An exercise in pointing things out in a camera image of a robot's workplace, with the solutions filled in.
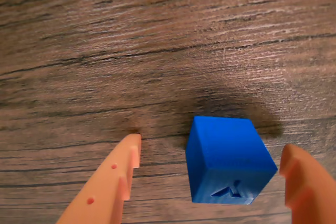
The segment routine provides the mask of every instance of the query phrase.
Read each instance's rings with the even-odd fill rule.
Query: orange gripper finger
[[[285,205],[292,224],[336,224],[336,182],[305,150],[288,144],[280,174],[286,178]]]
[[[120,224],[140,165],[140,134],[126,136],[101,163],[56,224]]]

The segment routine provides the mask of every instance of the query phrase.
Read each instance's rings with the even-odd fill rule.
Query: cube
[[[185,154],[195,203],[249,205],[278,170],[248,119],[196,116]]]

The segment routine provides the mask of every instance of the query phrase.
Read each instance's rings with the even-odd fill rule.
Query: wood grain surface
[[[117,142],[143,136],[123,223],[290,223],[191,203],[194,115],[250,118],[336,177],[336,0],[0,0],[0,223],[55,223]]]

